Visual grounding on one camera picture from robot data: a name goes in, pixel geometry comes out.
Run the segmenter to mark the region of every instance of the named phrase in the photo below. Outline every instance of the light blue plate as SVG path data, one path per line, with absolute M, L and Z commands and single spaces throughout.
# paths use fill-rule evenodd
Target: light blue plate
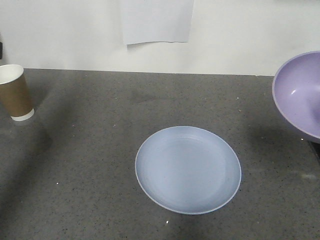
M 174 126 L 151 135 L 135 159 L 135 174 L 155 203 L 180 214 L 217 210 L 241 182 L 237 155 L 219 136 L 193 126 Z

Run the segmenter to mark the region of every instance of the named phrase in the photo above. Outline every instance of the paper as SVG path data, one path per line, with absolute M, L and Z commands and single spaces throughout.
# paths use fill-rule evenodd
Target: paper
M 194 0 L 121 0 L 124 44 L 188 42 Z

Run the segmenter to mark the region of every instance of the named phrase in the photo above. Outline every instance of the cup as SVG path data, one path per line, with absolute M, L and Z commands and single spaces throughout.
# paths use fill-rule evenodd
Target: cup
M 0 102 L 15 121 L 24 121 L 34 115 L 35 110 L 22 66 L 0 66 Z

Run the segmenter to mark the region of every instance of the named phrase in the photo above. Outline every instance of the gray countertop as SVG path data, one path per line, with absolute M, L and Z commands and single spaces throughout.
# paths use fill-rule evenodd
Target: gray countertop
M 286 128 L 272 77 L 26 69 L 36 114 L 0 107 L 1 240 L 320 239 L 320 165 Z M 135 156 L 171 126 L 222 137 L 239 191 L 203 215 L 166 210 L 140 188 Z

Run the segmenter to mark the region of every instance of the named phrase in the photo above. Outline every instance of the wall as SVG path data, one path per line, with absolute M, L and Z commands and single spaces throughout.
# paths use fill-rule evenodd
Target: wall
M 1 0 L 0 64 L 270 76 L 319 50 L 319 14 L 319 0 L 195 0 L 188 43 L 126 46 L 118 0 Z

